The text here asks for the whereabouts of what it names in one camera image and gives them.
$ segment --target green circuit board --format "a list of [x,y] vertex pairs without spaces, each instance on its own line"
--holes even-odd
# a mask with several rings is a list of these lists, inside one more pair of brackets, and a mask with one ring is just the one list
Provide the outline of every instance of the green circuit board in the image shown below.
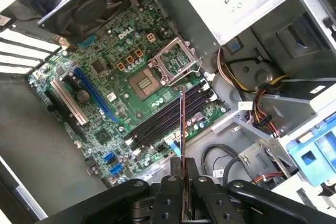
[[[145,1],[140,8],[130,7],[97,31],[86,41],[89,45],[82,45],[73,52],[60,51],[29,76],[28,81],[40,98],[46,105],[51,105],[45,94],[52,90],[50,82],[62,80],[65,76],[77,81],[73,72],[80,68],[111,110],[116,122],[94,99],[78,101],[77,92],[65,83],[89,119],[87,124],[77,125],[85,139],[76,134],[58,111],[53,111],[84,157],[95,162],[96,167],[89,171],[91,174],[107,179],[111,184],[121,183],[173,152],[167,141],[179,139],[178,125],[146,146],[137,156],[124,138],[133,128],[178,99],[178,87],[184,86],[188,90],[204,79],[200,73],[192,73],[175,86],[168,87],[161,82],[161,74],[148,67],[148,60],[175,37],[153,4]],[[176,47],[165,55],[164,63],[171,73],[178,73],[188,64],[188,58]],[[201,122],[189,119],[187,140],[219,118],[223,107],[217,100],[200,108],[203,119]],[[122,167],[116,174],[110,173],[115,164],[107,164],[104,160],[109,153],[117,157],[117,163]]]

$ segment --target cooling fan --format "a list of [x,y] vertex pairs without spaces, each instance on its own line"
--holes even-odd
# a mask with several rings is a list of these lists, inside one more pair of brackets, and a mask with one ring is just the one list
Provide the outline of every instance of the cooling fan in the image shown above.
[[130,6],[129,0],[23,0],[38,25],[73,44],[82,42]]

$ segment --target motherboard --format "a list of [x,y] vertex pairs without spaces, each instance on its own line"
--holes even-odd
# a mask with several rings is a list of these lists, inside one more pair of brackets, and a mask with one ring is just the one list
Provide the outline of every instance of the motherboard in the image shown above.
[[186,139],[226,112],[189,43],[149,0],[107,23],[74,51],[61,50],[30,86],[107,186],[179,154],[180,91]]

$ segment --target circular hole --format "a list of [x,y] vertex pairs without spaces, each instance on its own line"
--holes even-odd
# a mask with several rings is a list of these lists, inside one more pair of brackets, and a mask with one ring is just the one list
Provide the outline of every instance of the circular hole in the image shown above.
[[168,219],[168,218],[169,218],[169,213],[168,213],[168,212],[165,212],[165,213],[162,215],[162,218],[163,218],[163,219]]
[[166,205],[170,205],[170,204],[172,203],[172,200],[171,200],[171,199],[166,199],[166,200],[164,201],[164,203],[165,203]]
[[244,72],[244,73],[247,73],[248,71],[250,71],[250,69],[249,69],[248,67],[246,67],[246,66],[243,67],[243,72]]
[[223,218],[226,219],[226,220],[231,220],[232,216],[231,216],[231,214],[224,214]]

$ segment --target blue sata port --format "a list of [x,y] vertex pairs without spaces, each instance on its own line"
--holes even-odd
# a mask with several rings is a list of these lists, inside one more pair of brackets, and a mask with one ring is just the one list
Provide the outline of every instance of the blue sata port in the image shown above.
[[115,165],[112,169],[110,169],[110,174],[111,175],[117,174],[121,170],[122,170],[122,165],[121,164]]
[[111,159],[113,159],[113,157],[114,157],[114,154],[111,152],[110,154],[108,154],[104,157],[104,160],[105,160],[105,162],[108,162]]

